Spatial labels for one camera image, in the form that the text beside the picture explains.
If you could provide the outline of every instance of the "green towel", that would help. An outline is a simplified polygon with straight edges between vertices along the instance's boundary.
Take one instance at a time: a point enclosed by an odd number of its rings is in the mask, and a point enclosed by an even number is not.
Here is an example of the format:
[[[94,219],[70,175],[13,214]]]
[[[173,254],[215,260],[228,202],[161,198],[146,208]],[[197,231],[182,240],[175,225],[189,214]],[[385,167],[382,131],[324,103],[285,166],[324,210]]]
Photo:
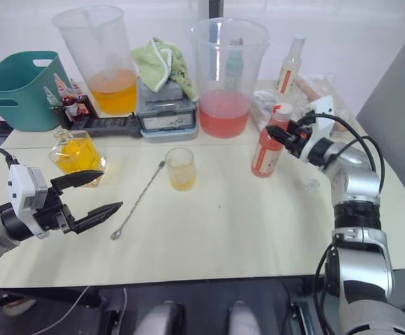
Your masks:
[[[170,78],[181,85],[193,102],[196,101],[184,55],[176,45],[153,37],[147,45],[132,50],[131,55],[140,69],[140,80],[153,92],[162,89]]]

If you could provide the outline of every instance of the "measuring beaker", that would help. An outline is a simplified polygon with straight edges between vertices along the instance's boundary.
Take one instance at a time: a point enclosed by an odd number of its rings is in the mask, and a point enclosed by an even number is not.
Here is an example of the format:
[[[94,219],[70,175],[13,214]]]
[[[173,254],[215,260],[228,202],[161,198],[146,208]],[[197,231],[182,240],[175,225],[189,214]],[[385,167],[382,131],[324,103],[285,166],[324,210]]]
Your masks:
[[[134,112],[137,100],[123,16],[118,7],[87,6],[52,19],[98,105],[113,115]]]
[[[170,183],[178,191],[187,191],[195,185],[196,170],[195,159],[190,150],[186,148],[171,149],[165,155]]]
[[[265,27],[219,17],[192,27],[201,128],[214,137],[242,133],[268,47]]]

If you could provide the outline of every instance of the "teal plastic basket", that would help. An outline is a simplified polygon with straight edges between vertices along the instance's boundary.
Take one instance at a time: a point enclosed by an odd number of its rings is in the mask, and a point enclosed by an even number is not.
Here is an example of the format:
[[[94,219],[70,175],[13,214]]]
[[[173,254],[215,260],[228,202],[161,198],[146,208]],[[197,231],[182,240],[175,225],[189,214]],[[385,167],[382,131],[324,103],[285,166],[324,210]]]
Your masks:
[[[43,86],[56,92],[54,73],[69,82],[58,54],[24,51],[0,63],[0,115],[19,131],[48,131],[58,126]]]

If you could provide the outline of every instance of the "bottle cap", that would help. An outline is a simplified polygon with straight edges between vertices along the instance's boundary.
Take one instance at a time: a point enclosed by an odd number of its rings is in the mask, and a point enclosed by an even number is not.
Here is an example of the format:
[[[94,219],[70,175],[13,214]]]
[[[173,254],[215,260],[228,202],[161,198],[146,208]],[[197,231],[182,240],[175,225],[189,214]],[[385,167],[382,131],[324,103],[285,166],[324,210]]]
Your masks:
[[[83,95],[83,92],[82,92],[82,90],[80,89],[80,87],[77,85],[77,83],[75,83],[72,78],[69,78],[69,81],[71,82],[72,91],[74,92],[74,94],[75,94],[76,96],[82,96],[82,95]]]
[[[46,93],[47,101],[51,106],[61,106],[61,103],[58,101],[57,97],[49,90],[47,86],[44,86],[44,92]]]
[[[58,87],[58,94],[64,98],[65,96],[68,95],[67,89],[66,89],[66,85],[65,84],[59,84],[57,85]]]
[[[288,121],[293,113],[293,106],[289,103],[277,103],[272,109],[272,118]]]
[[[306,40],[307,37],[303,33],[297,33],[293,37],[295,40]]]
[[[73,138],[72,133],[66,129],[61,129],[54,134],[59,144],[66,144],[70,139]]]
[[[55,80],[55,84],[57,84],[57,87],[59,87],[61,84],[63,84],[64,86],[66,86],[66,84],[64,83],[64,81],[61,80],[60,76],[57,75],[56,73],[54,73],[54,80]]]

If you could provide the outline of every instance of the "cloth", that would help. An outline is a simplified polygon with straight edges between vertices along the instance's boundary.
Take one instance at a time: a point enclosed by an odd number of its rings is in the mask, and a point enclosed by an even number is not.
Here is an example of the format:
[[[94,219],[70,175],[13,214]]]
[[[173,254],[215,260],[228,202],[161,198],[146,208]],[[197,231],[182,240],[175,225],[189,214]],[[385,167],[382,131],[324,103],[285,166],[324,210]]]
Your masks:
[[[267,126],[276,103],[278,103],[277,97],[272,90],[255,91],[253,93],[253,101],[249,111],[259,131],[262,131]]]
[[[153,37],[147,45],[132,50],[131,56],[140,69],[140,80],[153,92],[161,90],[170,78],[181,85],[193,102],[196,101],[184,55],[176,45]]]

